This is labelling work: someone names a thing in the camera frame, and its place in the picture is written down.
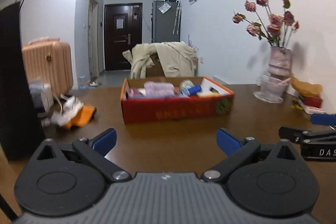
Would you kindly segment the pink suitcase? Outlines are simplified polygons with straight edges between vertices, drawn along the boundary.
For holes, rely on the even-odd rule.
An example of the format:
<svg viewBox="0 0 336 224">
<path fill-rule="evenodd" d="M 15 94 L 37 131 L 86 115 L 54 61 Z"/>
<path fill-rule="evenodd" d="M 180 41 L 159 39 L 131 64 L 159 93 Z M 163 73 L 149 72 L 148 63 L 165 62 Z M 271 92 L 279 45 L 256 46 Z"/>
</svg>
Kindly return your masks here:
<svg viewBox="0 0 336 224">
<path fill-rule="evenodd" d="M 59 38 L 39 38 L 22 46 L 27 80 L 49 84 L 57 95 L 73 87 L 71 48 Z"/>
</svg>

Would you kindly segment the pink textured vase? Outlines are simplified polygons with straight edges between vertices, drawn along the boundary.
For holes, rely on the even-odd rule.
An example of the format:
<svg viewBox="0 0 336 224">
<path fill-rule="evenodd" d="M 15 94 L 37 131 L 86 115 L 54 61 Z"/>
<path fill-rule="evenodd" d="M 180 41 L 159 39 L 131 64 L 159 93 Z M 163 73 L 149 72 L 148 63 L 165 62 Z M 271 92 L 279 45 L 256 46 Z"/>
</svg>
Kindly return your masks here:
<svg viewBox="0 0 336 224">
<path fill-rule="evenodd" d="M 292 52 L 287 48 L 271 47 L 268 72 L 277 77 L 290 77 Z"/>
</svg>

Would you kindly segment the beige jacket on chair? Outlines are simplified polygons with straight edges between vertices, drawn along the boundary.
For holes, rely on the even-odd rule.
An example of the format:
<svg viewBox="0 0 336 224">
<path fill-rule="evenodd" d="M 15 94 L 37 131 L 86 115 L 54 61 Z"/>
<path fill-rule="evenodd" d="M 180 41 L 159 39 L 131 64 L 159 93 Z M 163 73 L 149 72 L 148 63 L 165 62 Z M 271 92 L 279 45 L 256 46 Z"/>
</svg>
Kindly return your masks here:
<svg viewBox="0 0 336 224">
<path fill-rule="evenodd" d="M 165 77 L 194 77 L 198 57 L 195 50 L 184 42 L 138 44 L 122 53 L 130 63 L 131 79 L 145 79 L 146 69 L 153 65 L 150 56 L 157 53 Z"/>
</svg>

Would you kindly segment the blue tissue pack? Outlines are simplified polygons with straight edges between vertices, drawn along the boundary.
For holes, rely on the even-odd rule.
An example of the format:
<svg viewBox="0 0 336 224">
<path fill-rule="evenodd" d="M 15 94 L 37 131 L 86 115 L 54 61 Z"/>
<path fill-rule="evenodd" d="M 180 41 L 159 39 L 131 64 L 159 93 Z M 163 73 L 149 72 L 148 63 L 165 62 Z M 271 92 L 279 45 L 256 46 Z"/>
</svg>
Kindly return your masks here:
<svg viewBox="0 0 336 224">
<path fill-rule="evenodd" d="M 190 96 L 196 96 L 201 91 L 202 91 L 202 87 L 200 85 L 194 85 L 194 86 L 189 87 L 187 89 L 183 89 L 181 91 L 181 94 L 183 96 L 190 97 Z"/>
</svg>

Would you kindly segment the orange pouch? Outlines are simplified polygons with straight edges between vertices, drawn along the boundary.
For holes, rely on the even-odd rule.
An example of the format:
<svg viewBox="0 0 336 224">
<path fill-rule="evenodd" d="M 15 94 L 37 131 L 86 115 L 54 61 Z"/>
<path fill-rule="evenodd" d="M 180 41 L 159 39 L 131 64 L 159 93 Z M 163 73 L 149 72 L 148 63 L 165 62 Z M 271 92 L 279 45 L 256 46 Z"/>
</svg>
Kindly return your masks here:
<svg viewBox="0 0 336 224">
<path fill-rule="evenodd" d="M 96 107 L 92 105 L 84 105 L 77 115 L 62 128 L 70 130 L 72 127 L 85 127 L 93 118 L 96 110 Z"/>
</svg>

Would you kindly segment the white crumpled cloth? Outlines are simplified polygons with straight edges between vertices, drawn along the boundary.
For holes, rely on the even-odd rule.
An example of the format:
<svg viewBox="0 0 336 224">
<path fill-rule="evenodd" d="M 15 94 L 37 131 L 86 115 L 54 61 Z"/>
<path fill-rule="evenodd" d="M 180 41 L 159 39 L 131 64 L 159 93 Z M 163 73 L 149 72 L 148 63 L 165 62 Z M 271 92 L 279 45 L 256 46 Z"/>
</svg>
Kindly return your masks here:
<svg viewBox="0 0 336 224">
<path fill-rule="evenodd" d="M 75 96 L 66 97 L 60 94 L 60 98 L 65 100 L 64 104 L 61 104 L 60 99 L 55 97 L 60 105 L 60 111 L 54 111 L 50 121 L 51 124 L 62 127 L 74 119 L 79 111 L 83 108 L 84 104 Z"/>
</svg>

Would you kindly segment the red cardboard box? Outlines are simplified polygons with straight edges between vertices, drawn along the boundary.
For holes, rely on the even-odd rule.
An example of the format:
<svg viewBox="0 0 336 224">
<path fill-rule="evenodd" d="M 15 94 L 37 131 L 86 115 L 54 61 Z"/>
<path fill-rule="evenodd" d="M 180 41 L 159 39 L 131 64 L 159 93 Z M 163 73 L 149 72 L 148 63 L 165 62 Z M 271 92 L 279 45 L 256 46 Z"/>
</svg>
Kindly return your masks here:
<svg viewBox="0 0 336 224">
<path fill-rule="evenodd" d="M 171 83 L 178 88 L 190 80 L 200 85 L 202 91 L 212 95 L 173 98 L 130 98 L 133 89 L 143 88 L 148 81 Z M 126 124 L 149 123 L 181 119 L 208 118 L 226 115 L 231 111 L 235 93 L 208 77 L 149 77 L 124 79 L 121 88 L 121 109 Z"/>
</svg>

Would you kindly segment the grey refrigerator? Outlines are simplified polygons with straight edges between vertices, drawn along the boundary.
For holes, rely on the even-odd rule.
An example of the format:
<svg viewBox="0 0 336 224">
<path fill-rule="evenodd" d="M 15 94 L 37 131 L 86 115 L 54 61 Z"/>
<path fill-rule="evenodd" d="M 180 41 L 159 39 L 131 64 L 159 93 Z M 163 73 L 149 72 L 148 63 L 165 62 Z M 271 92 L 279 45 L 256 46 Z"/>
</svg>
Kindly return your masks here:
<svg viewBox="0 0 336 224">
<path fill-rule="evenodd" d="M 179 0 L 153 1 L 151 17 L 151 42 L 180 42 Z"/>
</svg>

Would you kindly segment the clear glass bowl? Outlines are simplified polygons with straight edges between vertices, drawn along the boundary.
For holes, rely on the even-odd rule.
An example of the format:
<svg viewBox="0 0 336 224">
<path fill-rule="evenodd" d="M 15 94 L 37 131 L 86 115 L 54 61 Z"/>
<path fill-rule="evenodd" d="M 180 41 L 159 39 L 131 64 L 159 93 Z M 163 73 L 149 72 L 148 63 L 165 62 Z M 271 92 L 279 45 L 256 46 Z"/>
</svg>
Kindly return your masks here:
<svg viewBox="0 0 336 224">
<path fill-rule="evenodd" d="M 288 82 L 279 80 L 274 77 L 263 75 L 260 77 L 260 89 L 253 95 L 264 102 L 268 103 L 283 103 L 283 94 L 288 88 Z"/>
</svg>

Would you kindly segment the dark entrance door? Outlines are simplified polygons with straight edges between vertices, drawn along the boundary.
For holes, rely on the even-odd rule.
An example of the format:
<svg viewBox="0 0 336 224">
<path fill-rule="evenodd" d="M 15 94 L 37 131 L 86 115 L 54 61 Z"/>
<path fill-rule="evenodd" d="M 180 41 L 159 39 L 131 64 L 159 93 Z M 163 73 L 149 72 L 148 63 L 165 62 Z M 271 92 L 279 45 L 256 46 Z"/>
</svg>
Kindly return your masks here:
<svg viewBox="0 0 336 224">
<path fill-rule="evenodd" d="M 142 43 L 142 4 L 105 5 L 104 58 L 106 71 L 129 70 L 123 52 Z"/>
</svg>

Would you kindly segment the purple satin scrunchie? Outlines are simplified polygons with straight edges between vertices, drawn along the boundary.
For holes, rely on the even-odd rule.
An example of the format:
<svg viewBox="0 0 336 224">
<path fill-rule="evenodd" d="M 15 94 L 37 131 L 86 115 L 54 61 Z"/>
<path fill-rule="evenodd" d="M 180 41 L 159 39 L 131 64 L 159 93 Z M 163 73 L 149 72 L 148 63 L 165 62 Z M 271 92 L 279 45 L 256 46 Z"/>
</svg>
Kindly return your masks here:
<svg viewBox="0 0 336 224">
<path fill-rule="evenodd" d="M 129 90 L 126 91 L 126 98 L 128 100 L 139 99 L 143 97 L 145 97 L 144 89 L 130 88 Z"/>
</svg>

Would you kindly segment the white yellow hamster plush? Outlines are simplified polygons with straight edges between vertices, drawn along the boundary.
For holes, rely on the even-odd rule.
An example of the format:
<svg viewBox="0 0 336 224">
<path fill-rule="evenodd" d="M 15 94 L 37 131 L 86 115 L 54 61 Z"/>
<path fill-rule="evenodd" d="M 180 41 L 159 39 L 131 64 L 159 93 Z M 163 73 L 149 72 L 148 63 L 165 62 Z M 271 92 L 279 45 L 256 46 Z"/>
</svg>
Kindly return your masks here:
<svg viewBox="0 0 336 224">
<path fill-rule="evenodd" d="M 206 98 L 206 97 L 218 97 L 221 94 L 219 94 L 218 92 L 212 92 L 212 91 L 202 91 L 202 92 L 198 92 L 197 96 L 202 97 L 202 98 Z"/>
</svg>

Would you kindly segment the lilac fluffy headband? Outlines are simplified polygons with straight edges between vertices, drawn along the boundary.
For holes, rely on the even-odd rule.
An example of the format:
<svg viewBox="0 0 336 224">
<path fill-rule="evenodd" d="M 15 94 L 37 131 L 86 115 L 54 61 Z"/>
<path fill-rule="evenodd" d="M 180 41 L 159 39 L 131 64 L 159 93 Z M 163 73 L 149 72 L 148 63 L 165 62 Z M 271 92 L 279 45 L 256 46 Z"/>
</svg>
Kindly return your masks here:
<svg viewBox="0 0 336 224">
<path fill-rule="evenodd" d="M 175 87 L 171 83 L 148 81 L 143 85 L 148 98 L 166 98 L 175 96 Z"/>
</svg>

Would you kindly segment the dried pink rose bouquet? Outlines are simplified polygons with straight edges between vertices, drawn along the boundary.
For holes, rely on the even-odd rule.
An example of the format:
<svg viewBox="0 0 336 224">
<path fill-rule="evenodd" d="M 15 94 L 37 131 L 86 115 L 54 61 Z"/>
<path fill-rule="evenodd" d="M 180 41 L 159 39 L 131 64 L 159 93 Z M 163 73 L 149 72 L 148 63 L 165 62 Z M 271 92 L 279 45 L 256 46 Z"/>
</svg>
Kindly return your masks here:
<svg viewBox="0 0 336 224">
<path fill-rule="evenodd" d="M 255 14 L 257 20 L 249 20 L 246 15 L 234 12 L 232 22 L 246 22 L 246 31 L 259 40 L 266 39 L 272 47 L 287 48 L 292 35 L 299 29 L 299 22 L 289 10 L 290 0 L 281 0 L 283 13 L 274 14 L 269 6 L 269 0 L 245 1 L 245 11 Z"/>
</svg>

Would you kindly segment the wooden chair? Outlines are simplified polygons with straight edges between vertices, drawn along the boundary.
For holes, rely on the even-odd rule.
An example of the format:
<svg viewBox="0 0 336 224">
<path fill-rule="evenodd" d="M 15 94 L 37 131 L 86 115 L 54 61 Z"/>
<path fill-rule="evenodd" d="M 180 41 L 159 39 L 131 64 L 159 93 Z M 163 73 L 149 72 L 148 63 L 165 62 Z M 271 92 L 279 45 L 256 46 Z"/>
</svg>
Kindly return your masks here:
<svg viewBox="0 0 336 224">
<path fill-rule="evenodd" d="M 151 55 L 150 59 L 153 65 L 146 69 L 146 77 L 165 77 L 158 54 Z"/>
</svg>

